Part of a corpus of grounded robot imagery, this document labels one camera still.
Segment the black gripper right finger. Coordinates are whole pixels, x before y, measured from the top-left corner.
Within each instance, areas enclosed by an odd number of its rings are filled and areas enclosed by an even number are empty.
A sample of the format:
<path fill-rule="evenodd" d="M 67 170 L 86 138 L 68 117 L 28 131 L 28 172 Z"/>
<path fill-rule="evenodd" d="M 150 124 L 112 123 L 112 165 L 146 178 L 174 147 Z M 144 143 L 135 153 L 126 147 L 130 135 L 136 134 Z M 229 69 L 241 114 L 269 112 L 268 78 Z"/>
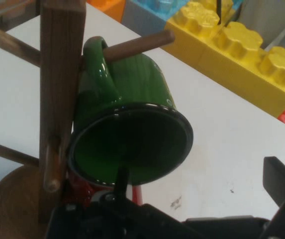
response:
<path fill-rule="evenodd" d="M 279 210 L 267 224 L 264 239 L 285 239 L 285 165 L 276 157 L 264 158 L 263 186 Z"/>

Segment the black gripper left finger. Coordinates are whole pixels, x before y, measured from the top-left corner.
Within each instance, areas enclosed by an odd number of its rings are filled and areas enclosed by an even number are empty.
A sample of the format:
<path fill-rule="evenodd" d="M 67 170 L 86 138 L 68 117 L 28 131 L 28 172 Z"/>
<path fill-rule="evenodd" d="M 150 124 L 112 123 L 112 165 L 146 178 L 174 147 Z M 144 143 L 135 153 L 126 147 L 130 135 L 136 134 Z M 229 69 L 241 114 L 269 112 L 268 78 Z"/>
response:
<path fill-rule="evenodd" d="M 127 201 L 132 200 L 132 185 L 130 171 L 125 166 L 120 166 L 117 172 L 115 186 L 113 188 L 114 203 L 122 207 Z"/>

